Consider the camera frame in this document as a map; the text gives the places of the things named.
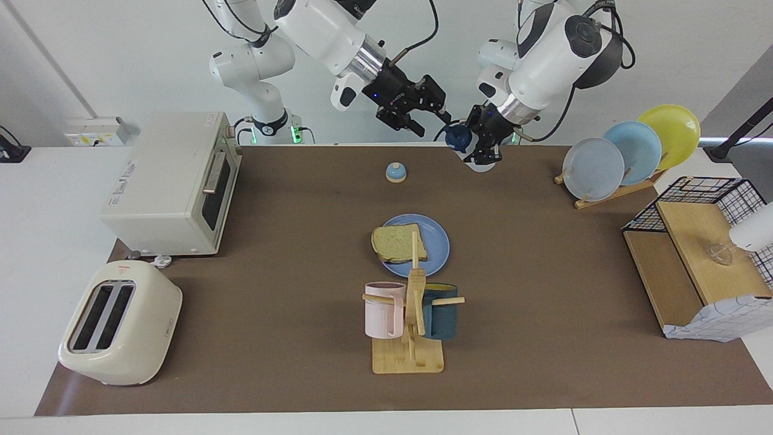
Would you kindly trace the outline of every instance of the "yellow plate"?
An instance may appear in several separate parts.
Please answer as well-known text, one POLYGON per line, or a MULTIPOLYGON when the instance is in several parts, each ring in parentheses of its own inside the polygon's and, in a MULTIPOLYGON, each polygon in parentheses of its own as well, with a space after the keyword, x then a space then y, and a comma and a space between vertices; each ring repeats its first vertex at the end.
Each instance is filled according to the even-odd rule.
POLYGON ((662 153, 658 171, 667 170, 687 160, 698 147, 700 122, 693 113, 676 104, 663 104, 644 112, 639 122, 649 125, 660 137, 662 153))

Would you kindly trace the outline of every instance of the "teal mug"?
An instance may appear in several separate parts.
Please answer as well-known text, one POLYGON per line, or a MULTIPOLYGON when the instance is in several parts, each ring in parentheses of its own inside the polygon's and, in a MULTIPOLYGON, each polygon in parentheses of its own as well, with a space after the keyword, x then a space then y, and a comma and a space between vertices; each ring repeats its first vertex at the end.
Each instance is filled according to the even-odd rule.
POLYGON ((436 299, 447 299, 459 294, 457 286, 441 283, 427 283, 421 307, 424 312, 424 337, 432 340, 451 340, 456 337, 457 304, 432 305, 436 299))

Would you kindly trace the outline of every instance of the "wire basket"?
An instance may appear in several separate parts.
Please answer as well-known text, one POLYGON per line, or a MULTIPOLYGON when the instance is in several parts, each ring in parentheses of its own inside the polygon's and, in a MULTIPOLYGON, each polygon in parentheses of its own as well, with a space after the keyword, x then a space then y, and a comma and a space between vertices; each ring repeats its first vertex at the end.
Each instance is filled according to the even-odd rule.
MULTIPOLYGON (((667 232, 655 204, 658 201, 694 204, 716 204, 731 226, 765 206, 765 201, 751 181, 743 178, 683 176, 660 194, 647 208, 634 217, 623 231, 667 232)), ((760 252, 749 252, 762 279, 773 289, 773 245, 760 252)))

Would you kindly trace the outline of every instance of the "slice of bread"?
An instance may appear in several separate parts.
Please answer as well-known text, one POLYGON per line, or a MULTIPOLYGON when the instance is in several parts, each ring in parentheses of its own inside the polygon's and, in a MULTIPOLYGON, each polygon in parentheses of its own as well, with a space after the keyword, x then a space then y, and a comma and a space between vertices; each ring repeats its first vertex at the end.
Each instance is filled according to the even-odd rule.
POLYGON ((411 234, 414 231, 419 233, 419 261, 426 262, 427 250, 421 241, 421 229, 419 229, 418 224, 390 225, 388 227, 376 228, 370 236, 373 251, 376 251, 379 259, 383 262, 409 262, 411 260, 411 245, 413 243, 411 234))

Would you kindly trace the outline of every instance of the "white cup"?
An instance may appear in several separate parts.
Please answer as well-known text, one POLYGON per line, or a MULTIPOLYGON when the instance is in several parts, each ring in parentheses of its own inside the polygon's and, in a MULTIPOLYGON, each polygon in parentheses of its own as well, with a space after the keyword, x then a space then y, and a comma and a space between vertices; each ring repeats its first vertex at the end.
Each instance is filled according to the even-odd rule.
POLYGON ((403 301, 405 284, 367 283, 365 294, 391 298, 392 303, 365 301, 365 334, 368 337, 391 339, 403 335, 403 301))

